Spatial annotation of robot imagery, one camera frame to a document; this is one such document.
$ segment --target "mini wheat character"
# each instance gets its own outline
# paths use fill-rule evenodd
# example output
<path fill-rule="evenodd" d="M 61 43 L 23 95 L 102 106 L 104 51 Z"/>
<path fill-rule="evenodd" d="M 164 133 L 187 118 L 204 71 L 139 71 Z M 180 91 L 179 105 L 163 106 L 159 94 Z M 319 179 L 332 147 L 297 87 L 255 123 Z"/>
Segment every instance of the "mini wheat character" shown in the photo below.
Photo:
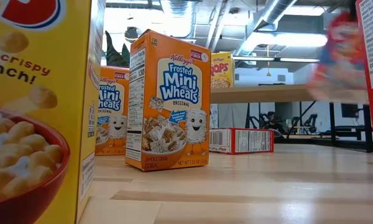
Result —
<path fill-rule="evenodd" d="M 195 152 L 195 144 L 203 143 L 206 141 L 207 135 L 207 114 L 203 110 L 192 109 L 186 114 L 186 141 L 192 144 L 192 151 L 188 153 L 190 156 Z M 201 154 L 205 155 L 206 150 L 201 148 Z"/>
<path fill-rule="evenodd" d="M 115 146 L 115 139 L 125 140 L 127 134 L 127 116 L 112 115 L 109 118 L 108 131 L 110 138 L 114 139 L 110 147 Z M 125 145 L 125 143 L 125 141 L 121 141 L 121 146 Z"/>

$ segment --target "orange cereal box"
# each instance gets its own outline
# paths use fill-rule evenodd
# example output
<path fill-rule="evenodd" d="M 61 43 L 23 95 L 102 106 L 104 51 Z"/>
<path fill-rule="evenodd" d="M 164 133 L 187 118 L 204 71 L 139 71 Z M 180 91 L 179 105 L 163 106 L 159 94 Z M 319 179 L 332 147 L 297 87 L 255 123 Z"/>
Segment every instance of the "orange cereal box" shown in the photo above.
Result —
<path fill-rule="evenodd" d="M 234 85 L 235 61 L 231 52 L 211 54 L 211 87 L 227 88 Z"/>
<path fill-rule="evenodd" d="M 131 45 L 128 114 L 127 164 L 207 165 L 210 51 L 147 30 Z"/>
<path fill-rule="evenodd" d="M 126 154 L 129 69 L 101 69 L 95 155 Z"/>
<path fill-rule="evenodd" d="M 105 0 L 0 1 L 0 224 L 81 218 L 104 10 Z"/>

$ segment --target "cereal box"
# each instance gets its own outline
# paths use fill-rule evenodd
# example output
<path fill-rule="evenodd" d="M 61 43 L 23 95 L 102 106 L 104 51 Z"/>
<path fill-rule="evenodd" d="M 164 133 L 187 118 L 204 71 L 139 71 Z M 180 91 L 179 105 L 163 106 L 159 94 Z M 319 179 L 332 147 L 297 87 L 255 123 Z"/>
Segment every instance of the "cereal box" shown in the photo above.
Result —
<path fill-rule="evenodd" d="M 274 132 L 246 128 L 210 129 L 209 150 L 230 155 L 273 152 Z"/>
<path fill-rule="evenodd" d="M 126 163 L 142 170 L 208 163 L 210 51 L 147 30 L 131 45 Z"/>
<path fill-rule="evenodd" d="M 231 52 L 211 54 L 211 87 L 227 88 L 234 85 L 235 61 Z"/>
<path fill-rule="evenodd" d="M 102 67 L 95 155 L 126 154 L 129 69 Z"/>
<path fill-rule="evenodd" d="M 0 1 L 0 223 L 76 223 L 91 192 L 105 1 Z"/>

